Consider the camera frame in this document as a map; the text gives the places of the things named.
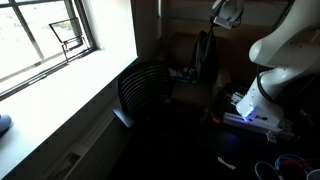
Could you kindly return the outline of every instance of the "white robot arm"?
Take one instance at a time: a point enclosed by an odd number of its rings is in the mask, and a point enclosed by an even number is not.
[[[273,100],[292,80],[320,71],[320,46],[311,42],[295,42],[302,32],[320,26],[319,8],[319,0],[296,0],[282,24],[251,47],[249,57],[252,62],[274,69],[260,73],[247,94],[236,104],[237,111],[247,124],[275,134],[284,129],[290,130],[286,127],[288,124],[282,108]]]
[[[241,18],[245,0],[217,0],[212,6],[213,22],[227,29]]]

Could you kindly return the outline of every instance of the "window sill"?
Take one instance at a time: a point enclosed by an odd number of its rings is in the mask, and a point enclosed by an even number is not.
[[[0,139],[0,179],[136,58],[95,51],[1,101],[0,113],[9,114],[13,123]]]

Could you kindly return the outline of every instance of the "cable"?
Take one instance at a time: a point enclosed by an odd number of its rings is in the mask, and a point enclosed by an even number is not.
[[[272,31],[275,31],[279,26],[280,24],[282,23],[282,21],[284,20],[284,18],[287,16],[287,14],[289,13],[293,3],[294,3],[295,0],[289,0],[287,6],[284,8],[284,10],[282,11],[281,15],[279,16],[277,22],[275,23],[275,25],[272,27]]]
[[[279,156],[274,164],[274,167],[272,165],[270,165],[269,163],[266,163],[264,161],[259,161],[255,164],[255,173],[258,177],[259,180],[263,180],[261,175],[259,174],[259,166],[261,169],[261,165],[266,165],[268,168],[271,168],[272,171],[274,171],[275,175],[277,175],[277,177],[279,178],[279,180],[283,180],[283,177],[280,174],[280,167],[282,165],[288,165],[288,164],[295,164],[297,165],[303,172],[304,174],[307,176],[308,174],[310,174],[310,172],[314,171],[314,169],[311,167],[311,165],[308,164],[308,161],[297,156],[294,154],[283,154],[281,156]],[[264,172],[266,176],[268,176],[267,179],[270,179],[270,175],[267,171],[261,171],[260,173]]]
[[[283,154],[279,156],[275,162],[275,168],[280,171],[280,164],[288,160],[302,168],[306,174],[313,171],[313,168],[304,159],[294,154]]]
[[[242,14],[243,14],[243,9],[242,9],[239,17],[236,19],[236,21],[239,21],[239,23],[237,25],[232,26],[233,28],[237,28],[237,27],[239,27],[241,25]]]
[[[279,178],[279,180],[283,180],[282,176],[279,175],[278,171],[272,165],[270,165],[269,163],[264,162],[264,161],[259,161],[254,166],[255,173],[256,173],[257,177],[259,178],[259,180],[263,180],[263,179],[260,177],[260,174],[258,173],[258,166],[259,165],[261,166],[263,164],[267,165],[267,167],[270,167],[274,171],[275,175]]]
[[[276,104],[276,102],[266,93],[266,91],[263,89],[262,84],[261,84],[261,76],[259,74],[259,66],[257,66],[257,85],[259,88],[259,91],[261,95],[268,101]]]
[[[319,179],[319,177],[320,177],[320,169],[313,170],[307,175],[307,179],[317,180]]]

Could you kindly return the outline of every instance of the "blue object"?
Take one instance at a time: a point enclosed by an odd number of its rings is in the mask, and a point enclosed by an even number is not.
[[[251,108],[249,109],[249,111],[244,115],[244,120],[245,120],[245,121],[247,121],[247,117],[248,117],[250,114],[252,114],[253,111],[254,111],[254,108],[251,107]]]
[[[0,115],[0,133],[9,128],[11,121],[11,117],[8,114]]]

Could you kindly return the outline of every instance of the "window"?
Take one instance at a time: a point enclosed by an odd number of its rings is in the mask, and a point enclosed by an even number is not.
[[[70,57],[89,53],[94,46],[85,17],[81,1],[0,0],[0,101],[70,62]],[[69,19],[77,19],[79,26],[60,23],[60,34],[80,31],[85,43],[67,56],[49,24]]]

